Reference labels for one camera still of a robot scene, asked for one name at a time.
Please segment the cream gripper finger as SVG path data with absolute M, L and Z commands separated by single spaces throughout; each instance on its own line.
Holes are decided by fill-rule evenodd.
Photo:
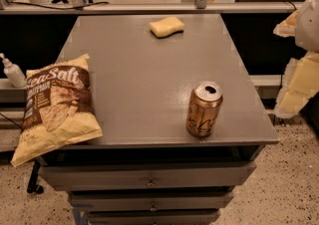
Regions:
M 297 15 L 298 10 L 291 13 L 285 20 L 276 25 L 273 33 L 280 37 L 294 37 Z
M 300 60 L 291 59 L 284 72 L 274 114 L 280 118 L 291 118 L 318 92 L 319 54 L 307 52 Z

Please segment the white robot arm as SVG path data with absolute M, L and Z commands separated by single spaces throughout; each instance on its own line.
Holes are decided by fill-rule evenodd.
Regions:
M 306 0 L 273 33 L 294 37 L 295 44 L 306 51 L 300 60 L 287 64 L 273 111 L 277 117 L 291 118 L 319 92 L 319 0 Z

